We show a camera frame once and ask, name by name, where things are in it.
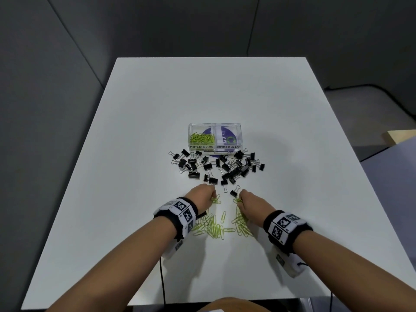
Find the black and white wristband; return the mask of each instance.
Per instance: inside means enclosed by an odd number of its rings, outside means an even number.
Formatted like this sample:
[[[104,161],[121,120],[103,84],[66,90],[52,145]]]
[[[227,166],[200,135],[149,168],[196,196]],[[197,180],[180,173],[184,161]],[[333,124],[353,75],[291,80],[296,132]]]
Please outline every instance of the black and white wristband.
[[[177,232],[175,239],[184,239],[194,227],[195,220],[199,218],[196,205],[185,197],[168,201],[156,209],[153,214],[155,218],[164,216],[174,224]]]
[[[301,232],[313,231],[305,220],[282,210],[268,215],[264,220],[263,229],[269,235],[269,240],[286,254],[295,253],[293,243]]]

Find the left hand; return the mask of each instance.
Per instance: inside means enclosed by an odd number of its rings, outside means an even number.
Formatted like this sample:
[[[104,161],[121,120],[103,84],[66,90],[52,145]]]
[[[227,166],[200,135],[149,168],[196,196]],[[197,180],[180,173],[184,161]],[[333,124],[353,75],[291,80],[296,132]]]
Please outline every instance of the left hand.
[[[217,197],[215,187],[208,184],[199,184],[185,195],[186,198],[191,199],[198,209],[198,215],[202,214],[212,205],[211,197]]]

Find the hand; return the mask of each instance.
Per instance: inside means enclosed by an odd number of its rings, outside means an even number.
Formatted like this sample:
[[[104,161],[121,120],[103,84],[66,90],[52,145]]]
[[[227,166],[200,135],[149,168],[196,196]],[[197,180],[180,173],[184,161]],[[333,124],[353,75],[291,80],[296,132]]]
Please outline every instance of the hand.
[[[202,214],[212,205],[211,197],[217,197],[214,185],[199,184],[190,190],[185,195],[186,198],[191,199],[198,209],[198,215]]]
[[[255,225],[258,225],[260,228],[263,227],[263,222],[267,216],[276,210],[263,198],[260,198],[245,189],[241,191],[240,199],[242,199],[242,202],[239,202],[237,206],[240,208],[241,212],[248,220]]]

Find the right hand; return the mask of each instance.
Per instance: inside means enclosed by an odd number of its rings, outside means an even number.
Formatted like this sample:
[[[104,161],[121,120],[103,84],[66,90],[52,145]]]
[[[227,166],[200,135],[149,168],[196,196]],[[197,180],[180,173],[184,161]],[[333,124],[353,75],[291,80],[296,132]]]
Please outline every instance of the right hand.
[[[245,189],[241,191],[240,199],[242,199],[242,202],[239,202],[237,206],[241,212],[248,218],[248,220],[253,222],[255,225],[258,225],[260,228],[263,227],[263,222],[267,216],[276,210],[263,198],[260,198]]]

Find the plastic box compartment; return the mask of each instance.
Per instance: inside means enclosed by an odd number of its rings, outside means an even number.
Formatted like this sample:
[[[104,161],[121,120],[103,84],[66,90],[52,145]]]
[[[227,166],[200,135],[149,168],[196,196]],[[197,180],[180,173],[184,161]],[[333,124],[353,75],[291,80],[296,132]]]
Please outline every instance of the plastic box compartment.
[[[190,151],[235,152],[242,148],[239,123],[190,123],[188,126]]]

